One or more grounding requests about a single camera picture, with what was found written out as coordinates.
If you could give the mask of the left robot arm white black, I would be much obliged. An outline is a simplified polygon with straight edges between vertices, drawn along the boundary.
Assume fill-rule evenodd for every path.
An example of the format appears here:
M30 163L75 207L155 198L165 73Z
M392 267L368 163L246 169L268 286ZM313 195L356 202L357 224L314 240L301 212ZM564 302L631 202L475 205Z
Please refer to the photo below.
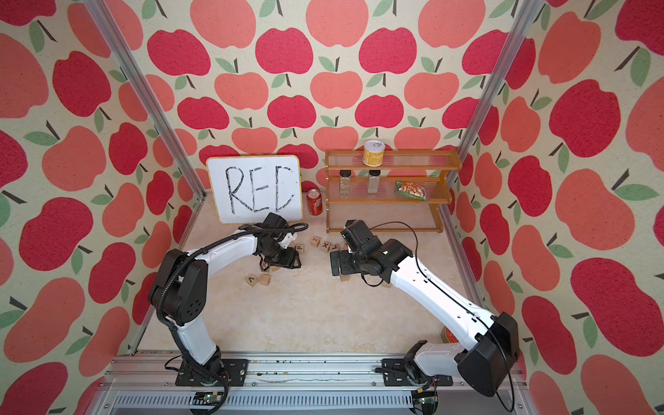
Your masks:
M291 243L308 224L290 224L270 213L264 221L239 227L230 235L193 251L172 249L164 256L150 289L149 300L157 319L166 326L181 353L179 371L196 385L228 387L231 380L221 351L204 321L209 278L245 257L257 256L267 266L298 269L302 266Z

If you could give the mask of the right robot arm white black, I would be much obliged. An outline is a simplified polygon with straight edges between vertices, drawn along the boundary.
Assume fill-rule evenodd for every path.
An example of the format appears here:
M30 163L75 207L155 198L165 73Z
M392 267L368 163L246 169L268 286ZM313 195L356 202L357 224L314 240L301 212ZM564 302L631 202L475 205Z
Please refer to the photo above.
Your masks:
M456 345L414 346L408 357L413 380L459 376L479 394L496 395L520 357L515 318L472 303L437 278L415 251L396 239L381 241L362 220L348 221L341 235L348 247L330 254L333 275L380 278L415 299L456 337Z

